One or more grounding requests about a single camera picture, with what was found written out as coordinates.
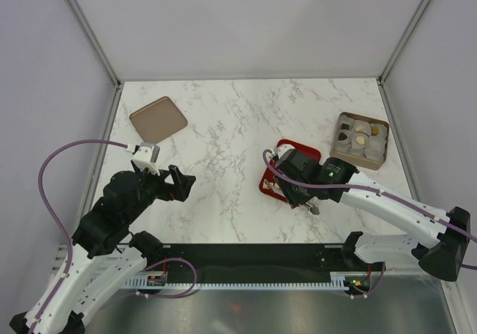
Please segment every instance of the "cable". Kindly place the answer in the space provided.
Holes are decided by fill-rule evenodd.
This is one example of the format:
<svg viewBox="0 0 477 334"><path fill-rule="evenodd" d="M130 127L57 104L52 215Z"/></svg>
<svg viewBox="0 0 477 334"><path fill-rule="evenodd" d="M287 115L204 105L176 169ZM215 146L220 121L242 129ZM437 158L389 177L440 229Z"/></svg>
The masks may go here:
<svg viewBox="0 0 477 334"><path fill-rule="evenodd" d="M367 274L364 280L369 280L371 278L372 272L373 272L373 269L371 268L371 265L367 265Z"/></svg>
<svg viewBox="0 0 477 334"><path fill-rule="evenodd" d="M382 282L382 278L385 274L385 271L386 271L386 263L383 263L382 264L382 268L381 268L381 273L379 274L379 277L378 277L378 281L376 282L376 285L374 285L373 288L371 288L369 291L367 291L366 293L364 294L356 294L356 295L348 295L348 294L345 294L345 293L341 293L341 292L332 292L333 294L337 294L337 295L340 295L342 297L349 297L350 299L360 299L360 298L368 298L369 295L371 293L373 293L375 290L378 289L378 287L381 285L381 282Z"/></svg>
<svg viewBox="0 0 477 334"><path fill-rule="evenodd" d="M358 292L365 293L367 294L369 291L363 291L362 289L359 289L358 286L353 286L354 289L356 289Z"/></svg>
<svg viewBox="0 0 477 334"><path fill-rule="evenodd" d="M162 267L162 276L165 277L167 275L167 262L164 262L164 266Z"/></svg>
<svg viewBox="0 0 477 334"><path fill-rule="evenodd" d="M197 284L197 280L198 280L197 270L195 269L195 267L188 260L183 259L183 258L166 258L166 259L163 259L162 261L160 261L158 263L154 263L153 265L149 265L148 267L144 268L142 271L143 272L148 271L152 268L157 267L158 265L161 265L161 264L167 263L167 262L182 262L182 263L187 264L192 269L192 273L194 274L194 280L192 281L192 284L190 285L190 287L188 287L185 291L183 291L181 293L178 293L178 294L143 294L143 293L140 293L140 292L128 293L128 294L123 295L122 297L119 297L118 299L112 300L109 303L104 304L101 307L101 309L99 309L99 310L106 309L107 307L112 306L112 305L120 302L121 300L123 300L125 298L136 296L136 295L140 295L140 296L143 296L143 297L146 297L146 298L155 297L155 298L168 298L168 299L181 298L181 297L187 296L190 293L190 291L192 289L194 289L195 285Z"/></svg>
<svg viewBox="0 0 477 334"><path fill-rule="evenodd" d="M301 186L301 187L305 187L307 189L357 189L357 190L364 190L364 191L369 191L369 192L373 192L375 194L379 194L380 193L380 190L379 189L375 189L373 187L370 187L370 186L364 186L364 185L350 185L350 184L336 184L336 185L315 185L315 184L311 184L311 183L302 183L300 181L296 181L296 180L293 180L291 179L290 177L282 174L280 171L278 171L277 169L275 169L267 160L267 154L270 154L272 155L272 152L270 149L266 149L263 151L263 161L265 162L265 165L267 166L267 168L274 174L276 175L277 177L279 177L280 179L283 179L284 181L287 181L289 183L291 183L292 185L296 185L296 186ZM386 198L390 198L391 200L394 200L396 202L399 202L400 204L404 205L404 206L407 206L411 209L413 209L414 211L417 211L419 212L420 214L424 215L425 217L427 218L430 218L431 220L435 221L435 217L434 215L432 215L430 212L427 212L425 211L424 209L421 209L420 207L410 203L409 201L406 201L404 200L403 198L400 198L399 196L396 196L396 195L393 195L393 194L390 194L389 192L381 192L381 195L382 196L385 196ZM467 232L466 230L462 230L460 227L457 227L455 226L454 224L450 224L442 219L438 219L437 220L437 223L439 224L442 224L443 226L447 227L447 228L450 228L451 230L454 230L455 232L457 233L460 233L461 235L463 236L466 236L468 239L470 239L471 241L477 243L477 237L475 237L472 233L470 232ZM464 263L461 265L462 268L466 268L466 269L472 269L474 271L477 271L477 265L465 265Z"/></svg>
<svg viewBox="0 0 477 334"><path fill-rule="evenodd" d="M50 213L51 217L53 218L53 221L57 224L58 228L60 229L60 232L63 234L63 237L66 240L66 250L68 252L67 257L66 257L66 265L65 269L63 270L63 274L65 277L61 277L58 282L54 285L53 289L51 290L49 296L46 298L45 302L43 305L40 307L38 310L38 313L35 315L34 319L36 320L30 327L28 334L32 334L33 331L35 330L35 327L37 326L38 320L41 318L42 314L44 313L46 307L50 304L51 300L53 299L54 295L58 292L58 289L61 287L63 284L63 281L65 280L66 276L68 276L69 269L72 266L72 260L73 260L73 246L72 246L72 241L69 238L68 231L66 231L66 228L63 226L61 223L61 220L58 218L57 214L53 210L53 207L51 207L48 199L46 198L45 194L45 189L43 187L43 174L45 173L46 166L50 163L50 161L56 157L59 153L65 151L66 149L72 148L73 146L76 145L81 145L81 144L107 144L107 145L115 145L119 146L121 148L127 148L126 144L122 144L120 142L111 142L110 140L100 140L100 139L85 139L85 140L78 140L77 142L70 142L67 145L62 146L61 148L55 150L53 153L51 153L46 160L43 162L40 171L38 172L38 190L40 191L40 196L43 200L43 203L46 206L46 209Z"/></svg>

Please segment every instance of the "metal frame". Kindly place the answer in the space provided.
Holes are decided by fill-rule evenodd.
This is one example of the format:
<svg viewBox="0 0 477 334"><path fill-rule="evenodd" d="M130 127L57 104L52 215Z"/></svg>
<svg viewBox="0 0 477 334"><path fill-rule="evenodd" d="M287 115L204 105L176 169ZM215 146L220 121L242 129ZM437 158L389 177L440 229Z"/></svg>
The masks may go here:
<svg viewBox="0 0 477 334"><path fill-rule="evenodd" d="M84 35L86 36L89 44L91 45L91 48L98 56L98 59L101 61L101 64L103 65L104 70L108 74L108 77L113 82L115 87L118 88L121 82L119 81L118 76L116 75L114 71L114 68L111 66L111 63L107 59L107 56L104 53L104 50L101 47L101 44L99 43L98 38L96 37L95 33L91 29L91 26L89 25L86 16L84 16L84 12L81 9L80 5L78 4L78 1L65 0L65 2L69 6L69 9L71 10L73 16L76 18L76 21L78 22L80 29L83 31Z"/></svg>
<svg viewBox="0 0 477 334"><path fill-rule="evenodd" d="M114 96L111 99L110 111L108 113L106 123L104 125L103 132L101 134L102 140L108 140L113 130L114 119L119 107L119 101L121 100L123 86L119 86L114 92ZM89 182L86 185L86 189L81 198L80 206L78 208L78 213L75 220L75 228L78 227L81 217L89 211L92 206L93 200L95 198L96 188L98 187L99 175L101 173L101 168L103 167L104 157L106 156L107 145L100 144L98 150L96 151L95 160L92 164L91 170L89 171Z"/></svg>
<svg viewBox="0 0 477 334"><path fill-rule="evenodd" d="M388 62L386 63L384 69L382 70L382 74L379 76L379 80L381 82L386 82L388 79L389 74L393 70L394 65L396 64L399 56L401 55L402 51L404 50L405 46L408 44L409 40L411 39L414 31L416 30L417 25L419 24L420 20L423 18L424 13L429 8L432 0L420 0L415 12L413 13L411 19L409 20L408 25L406 26L404 32L402 33L401 38L393 50L393 53L389 57Z"/></svg>
<svg viewBox="0 0 477 334"><path fill-rule="evenodd" d="M241 81L243 79L247 80L273 80L273 79L376 79L376 75L359 75L359 76L348 76L348 75L329 75L329 76L316 76L316 75L307 75L307 76L299 76L299 75L283 75L278 77L199 77L199 78L124 78L121 79L122 83L126 82L168 82L168 81Z"/></svg>
<svg viewBox="0 0 477 334"><path fill-rule="evenodd" d="M102 133L102 139L109 139L111 130L113 129L113 122L116 116L116 111L119 106L119 100L121 97L122 92L122 85L121 81L119 80L116 72L114 71L113 66L111 65L110 61L108 60L103 48L101 47L98 38L96 37L94 31L92 30L90 24L87 21L87 18L84 15L80 5L78 4L77 0L65 0L67 5L69 6L73 16L78 21L78 25L80 29L85 34L89 44L91 45L93 51L98 56L98 59L101 61L105 71L108 74L108 77L113 82L116 92L113 96L110 106L110 113L107 117L106 124L104 126L104 131ZM414 177L415 172L413 171L412 164L408 158L408 152L405 146L405 142L402 139L402 134L399 132L399 124L397 121L396 113L394 112L393 104L391 98L386 93L385 90L385 82L388 79L390 73L392 72L396 62L398 61L400 55L404 51L406 45L408 44L409 40L411 39L412 35L414 34L417 26L421 22L425 12L428 10L432 0L420 0L415 12L413 13L411 19L409 20L408 24L405 27L405 30L402 33L402 36L399 38L399 41L394 48L389 60L387 61L384 69L382 70L381 75L377 78L378 88L381 93L382 102L385 106L385 111L388 115L389 122L394 134L394 138L397 144L397 150L399 153L399 157L402 161L402 166L404 168L405 176L408 181L409 189L411 191L412 198L419 201L420 200L420 191L418 189L417 181ZM90 171L90 181L82 198L79 213L77 216L77 220L80 220L80 217L91 207L93 198L95 195L96 187L98 185L98 178L101 172L102 163L104 160L104 155L106 154L106 145L101 145L98 149L95 162L92 166ZM449 311L451 312L452 319L454 321L455 328L458 333L476 333L471 325L471 321L469 320L471 313L467 313L465 309L465 305L463 300L460 296L459 288L456 283L445 283L442 282L443 292L445 298L447 300Z"/></svg>
<svg viewBox="0 0 477 334"><path fill-rule="evenodd" d="M165 243L162 249L153 256L152 262L162 258L181 257L194 263L198 273L198 284L202 289L263 289L266 287L268 289L347 290L343 283L339 286L337 283L333 284L333 281L337 280L336 273L340 273L339 277L343 277L343 280L345 277L362 277L369 271L369 265L364 262L351 265L347 255L342 253L343 246L346 244ZM119 245L119 247L123 250L122 253L114 251L107 256L101 256L102 262L95 266L92 278L97 278L96 280L104 278L106 282L112 281L111 273L116 275L117 271L123 269L124 266L118 263L124 261L125 254L130 252L131 248L127 245ZM56 266L59 268L56 276L62 273L60 268L64 268L65 255L64 250L61 258L56 261ZM146 264L143 264L136 271L125 274L125 277L119 280L119 287L136 289L135 285L141 284L150 289L151 286L147 283L139 283L139 281L134 283L129 280L133 276L139 280L145 275L155 275L149 271L142 271L145 267ZM370 267L372 271L380 272L382 263L373 263ZM413 268L408 266L406 270L417 268L416 265ZM165 288L183 286L187 289L192 283L192 273L182 263L170 262L167 266L167 274ZM98 285L94 283L92 282L92 292L95 288L104 288L104 283Z"/></svg>

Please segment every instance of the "brown tray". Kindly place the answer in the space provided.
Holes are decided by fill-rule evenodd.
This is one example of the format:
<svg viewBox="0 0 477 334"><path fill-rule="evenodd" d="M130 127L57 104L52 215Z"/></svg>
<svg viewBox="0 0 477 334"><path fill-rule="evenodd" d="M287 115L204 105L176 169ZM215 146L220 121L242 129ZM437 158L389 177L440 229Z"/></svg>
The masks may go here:
<svg viewBox="0 0 477 334"><path fill-rule="evenodd" d="M145 142L157 144L187 126L187 119L169 97L162 97L129 116Z"/></svg>
<svg viewBox="0 0 477 334"><path fill-rule="evenodd" d="M347 162L349 162L353 165L361 166L363 168L370 168L371 170L378 170L379 168L381 168L382 164L385 163L385 161L388 157L388 143L389 143L389 129L390 129L389 128L389 123L384 122L384 121L379 120L379 119L370 118L369 116L360 116L359 114L348 113L348 112L342 112L338 116L338 119L340 119L340 116L348 116L351 119L362 120L364 122L368 122L368 123L371 123L371 124L384 125L386 127L386 130L388 131L388 133L386 134L385 154L384 154L384 157L383 157L383 161L379 162L379 161L365 159L363 157L357 157L355 155L350 155L350 154L347 154L347 153L342 153L342 152L336 150L335 149L335 144L336 144L336 139L338 138L338 134L339 134L339 130L340 130L339 122L337 121L336 126L335 126L335 133L333 134L333 141L332 141L332 144L331 144L331 149L329 151L329 155L331 157L337 157L338 159L342 159L342 160L347 161Z"/></svg>

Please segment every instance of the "food item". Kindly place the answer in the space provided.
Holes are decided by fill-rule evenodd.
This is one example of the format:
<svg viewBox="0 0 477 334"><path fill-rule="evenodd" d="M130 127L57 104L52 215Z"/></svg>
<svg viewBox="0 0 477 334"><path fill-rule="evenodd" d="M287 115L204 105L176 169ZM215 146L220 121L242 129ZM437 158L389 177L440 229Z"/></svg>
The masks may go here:
<svg viewBox="0 0 477 334"><path fill-rule="evenodd" d="M383 124L371 124L371 133L375 136L386 139L388 129Z"/></svg>
<svg viewBox="0 0 477 334"><path fill-rule="evenodd" d="M371 135L371 125L370 123L363 122L362 120L355 120L353 131L357 133L365 133L366 135Z"/></svg>
<svg viewBox="0 0 477 334"><path fill-rule="evenodd" d="M348 150L350 149L350 146L351 146L350 144L340 144L339 142L337 142L335 144L335 149L342 153L347 153Z"/></svg>
<svg viewBox="0 0 477 334"><path fill-rule="evenodd" d="M363 149L353 149L350 148L348 150L349 155L354 155L355 157L364 157L364 150Z"/></svg>
<svg viewBox="0 0 477 334"><path fill-rule="evenodd" d="M350 144L351 143L352 133L349 130L340 130L338 134L338 140L336 141L339 144Z"/></svg>
<svg viewBox="0 0 477 334"><path fill-rule="evenodd" d="M380 154L380 153L378 153L377 151L375 151L371 148L365 149L364 150L364 155L369 160L378 161L378 162L384 161L384 154Z"/></svg>
<svg viewBox="0 0 477 334"><path fill-rule="evenodd" d="M379 154L385 153L386 139L380 136L370 136L370 145L369 148L373 149Z"/></svg>
<svg viewBox="0 0 477 334"><path fill-rule="evenodd" d="M364 149L369 145L370 140L368 136L364 133L354 133L351 136L351 148L353 149Z"/></svg>
<svg viewBox="0 0 477 334"><path fill-rule="evenodd" d="M340 125L340 129L349 130L354 126L355 119L352 119L349 116L342 115L339 117L338 123Z"/></svg>

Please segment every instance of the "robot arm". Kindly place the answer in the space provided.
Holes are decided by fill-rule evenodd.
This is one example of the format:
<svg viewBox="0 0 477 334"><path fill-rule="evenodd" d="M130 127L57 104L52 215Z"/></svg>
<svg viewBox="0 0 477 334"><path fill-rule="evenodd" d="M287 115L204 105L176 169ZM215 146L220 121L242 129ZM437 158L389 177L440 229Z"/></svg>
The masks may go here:
<svg viewBox="0 0 477 334"><path fill-rule="evenodd" d="M84 333L85 325L117 289L146 265L157 262L160 241L149 233L137 233L121 257L89 285L92 275L146 208L156 199L185 201L195 182L194 176L181 174L176 166L159 169L156 145L142 143L128 150L134 153L131 162L135 171L114 174L104 187L103 196L80 220L73 234L68 274L65 260L36 306L13 317L10 326L16 333ZM169 175L173 183L165 181Z"/></svg>
<svg viewBox="0 0 477 334"><path fill-rule="evenodd" d="M367 211L406 232L402 236L351 233L342 250L344 256L366 263L393 262L404 266L417 263L434 277L457 280L469 240L442 222L468 232L467 211L456 207L447 212L405 198L343 160L329 158L320 165L291 145L276 149L272 156L279 171L275 173L275 181L292 208L299 205L310 208L310 203L316 203L317 199L330 199ZM433 217L425 217L416 209L425 209Z"/></svg>

